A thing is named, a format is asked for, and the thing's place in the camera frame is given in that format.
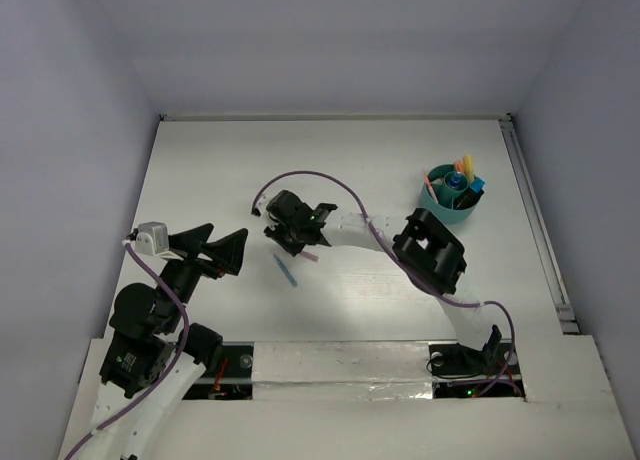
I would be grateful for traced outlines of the thin pink purple pen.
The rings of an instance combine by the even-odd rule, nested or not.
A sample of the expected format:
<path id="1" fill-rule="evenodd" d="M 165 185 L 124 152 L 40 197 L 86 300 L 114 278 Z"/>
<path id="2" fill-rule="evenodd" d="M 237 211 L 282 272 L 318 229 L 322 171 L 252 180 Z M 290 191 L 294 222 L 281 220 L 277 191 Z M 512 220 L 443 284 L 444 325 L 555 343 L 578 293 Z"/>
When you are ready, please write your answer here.
<path id="1" fill-rule="evenodd" d="M 306 251 L 302 251 L 299 253 L 299 255 L 307 260 L 313 261 L 315 263 L 319 262 L 319 257 L 315 254 L 306 252 Z"/>

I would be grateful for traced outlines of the teal round pen holder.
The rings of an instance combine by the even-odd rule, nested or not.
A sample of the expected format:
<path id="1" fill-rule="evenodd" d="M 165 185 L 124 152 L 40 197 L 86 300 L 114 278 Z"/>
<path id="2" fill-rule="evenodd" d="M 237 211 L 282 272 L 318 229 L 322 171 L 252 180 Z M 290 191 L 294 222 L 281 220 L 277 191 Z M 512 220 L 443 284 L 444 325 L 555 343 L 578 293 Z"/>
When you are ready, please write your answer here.
<path id="1" fill-rule="evenodd" d="M 454 208 L 455 200 L 468 188 L 472 183 L 467 177 L 467 186 L 464 190 L 456 191 L 448 187 L 446 177 L 450 172 L 456 171 L 453 164 L 443 164 L 433 168 L 429 173 L 429 179 L 433 185 L 439 204 L 435 204 L 426 189 L 425 182 L 419 196 L 418 206 L 431 212 L 443 224 L 453 225 L 466 220 L 475 210 L 478 203 L 466 210 L 457 210 Z"/>

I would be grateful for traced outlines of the blue black highlighter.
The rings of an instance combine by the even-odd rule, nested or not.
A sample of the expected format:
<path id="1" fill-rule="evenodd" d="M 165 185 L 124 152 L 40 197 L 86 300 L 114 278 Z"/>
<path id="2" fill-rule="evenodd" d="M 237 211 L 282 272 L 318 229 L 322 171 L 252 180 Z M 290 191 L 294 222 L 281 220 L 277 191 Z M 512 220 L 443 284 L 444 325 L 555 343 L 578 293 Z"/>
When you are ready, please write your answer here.
<path id="1" fill-rule="evenodd" d="M 466 210 L 475 206 L 480 198 L 484 195 L 485 182 L 476 177 L 468 188 L 455 200 L 454 208 L 457 210 Z"/>

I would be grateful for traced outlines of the orange marker cap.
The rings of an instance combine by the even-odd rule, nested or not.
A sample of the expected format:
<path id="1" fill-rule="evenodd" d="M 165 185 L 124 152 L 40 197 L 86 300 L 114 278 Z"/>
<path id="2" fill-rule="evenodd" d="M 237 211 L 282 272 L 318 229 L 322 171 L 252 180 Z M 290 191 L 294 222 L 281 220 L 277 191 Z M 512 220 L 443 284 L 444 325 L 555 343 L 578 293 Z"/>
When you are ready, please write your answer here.
<path id="1" fill-rule="evenodd" d="M 454 168 L 459 173 L 462 173 L 462 174 L 465 173 L 464 163 L 462 160 L 456 160 L 454 162 Z"/>

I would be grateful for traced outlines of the yellow translucent marker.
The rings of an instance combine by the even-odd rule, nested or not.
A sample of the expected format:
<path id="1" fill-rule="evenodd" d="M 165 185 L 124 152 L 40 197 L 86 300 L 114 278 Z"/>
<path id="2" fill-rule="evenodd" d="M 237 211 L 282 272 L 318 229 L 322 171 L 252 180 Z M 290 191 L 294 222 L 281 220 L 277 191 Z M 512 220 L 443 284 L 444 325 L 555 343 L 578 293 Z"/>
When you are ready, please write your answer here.
<path id="1" fill-rule="evenodd" d="M 470 154 L 466 154 L 462 158 L 463 168 L 465 176 L 467 177 L 469 182 L 473 182 L 475 180 L 475 171 L 473 159 Z"/>

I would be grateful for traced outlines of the thin orange pen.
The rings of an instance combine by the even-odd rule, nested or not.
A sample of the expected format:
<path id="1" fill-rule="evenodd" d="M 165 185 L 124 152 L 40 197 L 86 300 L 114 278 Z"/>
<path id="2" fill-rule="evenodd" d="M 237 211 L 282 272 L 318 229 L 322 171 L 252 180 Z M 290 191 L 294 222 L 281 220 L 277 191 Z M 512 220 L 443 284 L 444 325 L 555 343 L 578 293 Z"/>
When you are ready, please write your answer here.
<path id="1" fill-rule="evenodd" d="M 425 182 L 426 189 L 427 189 L 427 191 L 429 193 L 429 196 L 431 197 L 431 199 L 433 200 L 433 202 L 435 204 L 439 204 L 438 197 L 437 197 L 436 192 L 435 192 L 435 190 L 433 188 L 431 180 L 429 179 L 428 173 L 426 171 L 423 171 L 423 176 L 424 176 L 424 182 Z"/>

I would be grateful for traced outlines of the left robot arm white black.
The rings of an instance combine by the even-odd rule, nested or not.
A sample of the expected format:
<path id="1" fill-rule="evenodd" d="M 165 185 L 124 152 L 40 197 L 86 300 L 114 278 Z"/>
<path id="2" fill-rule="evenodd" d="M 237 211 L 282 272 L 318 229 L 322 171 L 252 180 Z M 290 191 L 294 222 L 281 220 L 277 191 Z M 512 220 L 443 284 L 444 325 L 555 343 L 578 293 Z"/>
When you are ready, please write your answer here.
<path id="1" fill-rule="evenodd" d="M 146 222 L 123 240 L 154 283 L 128 284 L 115 297 L 88 431 L 67 458 L 150 458 L 184 395 L 219 368 L 222 336 L 191 322 L 186 307 L 201 278 L 240 273 L 248 231 L 212 241 L 213 230 L 205 223 L 171 234 L 161 222 Z"/>

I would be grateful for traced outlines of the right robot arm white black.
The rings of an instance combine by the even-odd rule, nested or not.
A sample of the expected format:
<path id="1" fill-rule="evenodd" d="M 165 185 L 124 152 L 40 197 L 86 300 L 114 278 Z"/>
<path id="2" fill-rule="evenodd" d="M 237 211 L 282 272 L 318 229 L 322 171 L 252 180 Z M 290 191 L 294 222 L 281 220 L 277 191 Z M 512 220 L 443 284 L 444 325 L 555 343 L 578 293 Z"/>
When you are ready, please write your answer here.
<path id="1" fill-rule="evenodd" d="M 484 318 L 481 302 L 461 290 L 465 249 L 431 212 L 417 208 L 406 217 L 380 217 L 330 203 L 312 208 L 282 190 L 271 197 L 261 195 L 251 213 L 265 219 L 265 236 L 291 256 L 315 246 L 388 254 L 417 288 L 440 303 L 468 370 L 482 372 L 496 361 L 500 330 Z"/>

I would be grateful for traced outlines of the thin blue pen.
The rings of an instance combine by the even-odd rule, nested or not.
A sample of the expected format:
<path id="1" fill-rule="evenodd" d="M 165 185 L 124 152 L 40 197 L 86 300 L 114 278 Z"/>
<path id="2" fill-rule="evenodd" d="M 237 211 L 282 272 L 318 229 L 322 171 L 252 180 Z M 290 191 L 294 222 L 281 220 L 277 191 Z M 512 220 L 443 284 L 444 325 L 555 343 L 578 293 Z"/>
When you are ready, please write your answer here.
<path id="1" fill-rule="evenodd" d="M 284 263 L 284 261 L 277 254 L 273 254 L 273 258 L 276 264 L 278 265 L 278 268 L 281 270 L 282 274 L 286 277 L 289 284 L 293 288 L 297 288 L 298 282 L 293 276 L 293 274 L 291 273 L 291 271 L 289 270 L 289 268 L 287 267 L 287 265 Z"/>

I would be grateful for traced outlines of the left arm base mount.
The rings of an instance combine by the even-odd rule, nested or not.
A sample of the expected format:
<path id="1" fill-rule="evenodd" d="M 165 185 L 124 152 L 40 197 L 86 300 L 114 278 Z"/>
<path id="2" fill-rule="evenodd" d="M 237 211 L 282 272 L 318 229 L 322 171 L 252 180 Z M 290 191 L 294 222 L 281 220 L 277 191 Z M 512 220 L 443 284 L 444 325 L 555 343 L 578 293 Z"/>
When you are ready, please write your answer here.
<path id="1" fill-rule="evenodd" d="M 253 343 L 224 345 L 214 370 L 200 377 L 183 396 L 184 400 L 233 401 L 253 397 Z"/>

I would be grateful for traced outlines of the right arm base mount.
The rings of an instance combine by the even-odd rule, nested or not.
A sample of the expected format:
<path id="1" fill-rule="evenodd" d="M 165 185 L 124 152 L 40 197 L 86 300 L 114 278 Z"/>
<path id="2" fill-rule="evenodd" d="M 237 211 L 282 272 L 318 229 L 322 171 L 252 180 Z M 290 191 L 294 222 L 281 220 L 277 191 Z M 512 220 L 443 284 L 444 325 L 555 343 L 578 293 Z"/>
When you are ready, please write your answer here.
<path id="1" fill-rule="evenodd" d="M 426 370 L 435 399 L 525 398 L 516 348 L 497 326 L 480 351 L 459 343 L 431 344 Z"/>

